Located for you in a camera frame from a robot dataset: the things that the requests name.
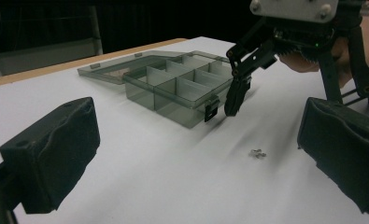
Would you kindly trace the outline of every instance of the plastic organizer box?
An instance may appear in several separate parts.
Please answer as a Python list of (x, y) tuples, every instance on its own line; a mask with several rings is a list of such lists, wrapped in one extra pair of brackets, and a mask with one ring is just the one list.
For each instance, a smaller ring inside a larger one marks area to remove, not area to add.
[(217, 114), (231, 71), (220, 56), (155, 50), (78, 69), (81, 76), (124, 83), (128, 99), (187, 128)]

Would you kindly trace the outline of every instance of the white table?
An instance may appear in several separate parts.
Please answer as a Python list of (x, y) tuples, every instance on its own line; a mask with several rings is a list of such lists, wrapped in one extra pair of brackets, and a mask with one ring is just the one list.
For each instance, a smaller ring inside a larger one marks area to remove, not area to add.
[[(224, 56), (233, 44), (198, 37), (157, 48)], [(77, 68), (0, 86), (0, 146), (57, 106), (91, 96), (101, 145), (57, 211), (20, 223), (367, 224), (335, 183), (297, 149), (309, 96), (325, 98), (319, 73), (282, 63), (253, 74), (238, 115), (223, 108), (187, 129), (126, 98), (124, 85), (80, 77)], [(364, 102), (353, 106), (364, 112)], [(267, 154), (248, 154), (260, 148)]]

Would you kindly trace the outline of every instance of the dark background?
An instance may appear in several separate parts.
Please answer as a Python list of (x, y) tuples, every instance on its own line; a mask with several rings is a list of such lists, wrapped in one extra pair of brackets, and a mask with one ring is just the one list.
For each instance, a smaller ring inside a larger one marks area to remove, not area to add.
[(95, 6), (103, 52), (172, 38), (206, 36), (236, 42), (256, 21), (250, 0), (0, 0), (0, 52), (92, 37)]

